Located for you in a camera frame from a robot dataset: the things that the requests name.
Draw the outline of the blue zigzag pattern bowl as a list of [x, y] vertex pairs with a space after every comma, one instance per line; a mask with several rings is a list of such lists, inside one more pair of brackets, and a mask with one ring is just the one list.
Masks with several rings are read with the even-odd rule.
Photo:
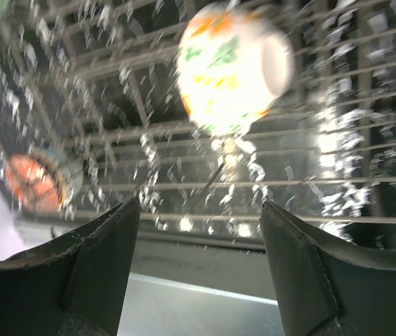
[[5, 182], [14, 199], [30, 212], [56, 213], [80, 190], [83, 164], [62, 149], [33, 147], [10, 157]]

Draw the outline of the grey wire dish rack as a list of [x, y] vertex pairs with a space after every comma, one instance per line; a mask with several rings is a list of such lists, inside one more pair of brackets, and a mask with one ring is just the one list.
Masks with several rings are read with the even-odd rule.
[[28, 244], [260, 242], [272, 201], [396, 249], [396, 1], [0, 1], [0, 191]]

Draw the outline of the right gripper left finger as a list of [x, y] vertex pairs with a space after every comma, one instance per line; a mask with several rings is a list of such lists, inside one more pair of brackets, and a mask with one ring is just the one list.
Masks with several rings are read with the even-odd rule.
[[0, 261], [0, 335], [116, 335], [139, 219], [129, 199]]

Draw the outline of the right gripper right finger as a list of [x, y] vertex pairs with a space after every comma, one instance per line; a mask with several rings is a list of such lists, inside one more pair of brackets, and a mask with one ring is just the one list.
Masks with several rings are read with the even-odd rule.
[[260, 226], [286, 335], [396, 335], [396, 251], [357, 246], [271, 202]]

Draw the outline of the green floral bowl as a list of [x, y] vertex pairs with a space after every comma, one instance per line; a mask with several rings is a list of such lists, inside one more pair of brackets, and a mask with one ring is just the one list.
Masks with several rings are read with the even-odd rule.
[[216, 136], [245, 134], [289, 89], [290, 38], [261, 10], [210, 3], [178, 45], [177, 85], [189, 119]]

